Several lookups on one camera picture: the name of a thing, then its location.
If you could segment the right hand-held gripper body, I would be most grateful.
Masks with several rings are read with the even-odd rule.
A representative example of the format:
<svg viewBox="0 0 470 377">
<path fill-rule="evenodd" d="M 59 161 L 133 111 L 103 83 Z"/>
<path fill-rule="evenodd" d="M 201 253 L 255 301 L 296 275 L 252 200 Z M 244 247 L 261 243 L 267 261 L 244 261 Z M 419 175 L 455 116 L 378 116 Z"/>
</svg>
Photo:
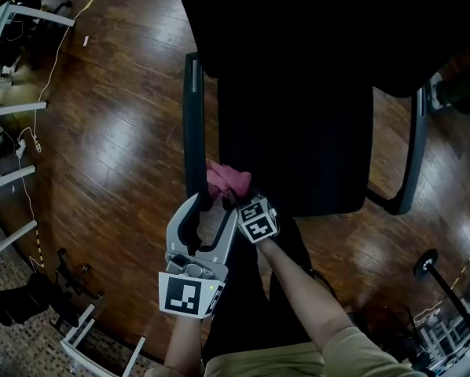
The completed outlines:
<svg viewBox="0 0 470 377">
<path fill-rule="evenodd" d="M 276 236 L 280 221 L 276 209 L 264 196 L 255 196 L 249 204 L 238 209 L 237 227 L 251 243 Z"/>
</svg>

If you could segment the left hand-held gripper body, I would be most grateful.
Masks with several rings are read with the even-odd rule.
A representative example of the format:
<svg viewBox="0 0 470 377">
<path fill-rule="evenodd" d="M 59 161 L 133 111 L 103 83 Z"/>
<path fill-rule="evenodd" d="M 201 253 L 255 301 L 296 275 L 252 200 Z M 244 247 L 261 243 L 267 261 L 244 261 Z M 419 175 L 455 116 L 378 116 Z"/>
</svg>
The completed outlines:
<svg viewBox="0 0 470 377">
<path fill-rule="evenodd" d="M 224 290 L 229 243 L 201 247 L 194 255 L 187 246 L 168 243 L 166 270 L 159 273 L 160 310 L 174 315 L 209 317 Z"/>
</svg>

